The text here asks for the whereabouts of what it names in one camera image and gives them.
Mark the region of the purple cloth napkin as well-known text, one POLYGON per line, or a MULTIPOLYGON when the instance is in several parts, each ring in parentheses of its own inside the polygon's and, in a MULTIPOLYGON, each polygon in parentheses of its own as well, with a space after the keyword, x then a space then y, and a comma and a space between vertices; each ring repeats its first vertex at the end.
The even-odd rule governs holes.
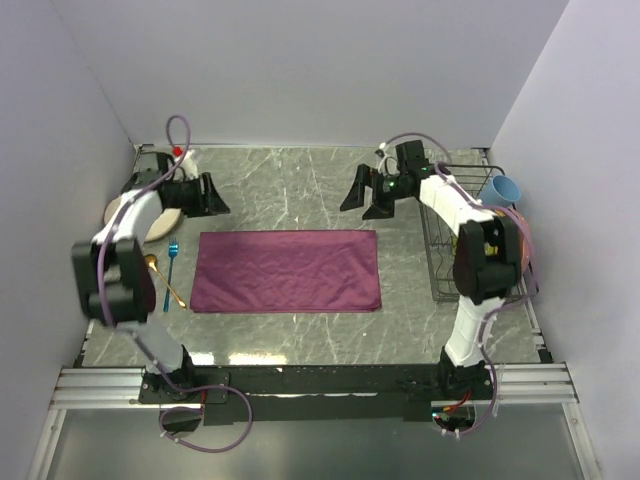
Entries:
POLYGON ((204 232, 196 313, 368 313, 382 307, 373 230, 204 232))

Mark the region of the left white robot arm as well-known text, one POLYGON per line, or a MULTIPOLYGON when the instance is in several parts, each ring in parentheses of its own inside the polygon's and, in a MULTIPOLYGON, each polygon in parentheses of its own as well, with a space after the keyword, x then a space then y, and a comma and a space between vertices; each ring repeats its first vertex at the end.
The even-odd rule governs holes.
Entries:
POLYGON ((89 320, 126 335, 146 359, 143 384, 177 402, 197 393, 186 347, 153 320, 156 290, 142 246, 167 210, 188 218, 229 213, 210 173, 198 170, 196 149, 155 152, 155 166, 134 172, 111 219, 71 249, 81 310, 89 320))

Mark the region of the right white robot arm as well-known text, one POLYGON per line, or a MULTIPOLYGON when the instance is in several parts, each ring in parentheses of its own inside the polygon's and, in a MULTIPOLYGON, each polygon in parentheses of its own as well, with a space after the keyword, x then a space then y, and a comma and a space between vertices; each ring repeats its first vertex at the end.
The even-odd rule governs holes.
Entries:
POLYGON ((452 274, 459 300, 436 385, 452 399, 481 392, 495 381, 486 342, 522 274, 521 226, 504 208, 474 199, 446 165, 429 162, 421 141, 395 150, 389 155, 387 144, 381 144, 378 167, 358 165, 340 209, 364 208, 365 220, 390 219, 397 201, 414 198, 449 227, 457 240, 452 274))

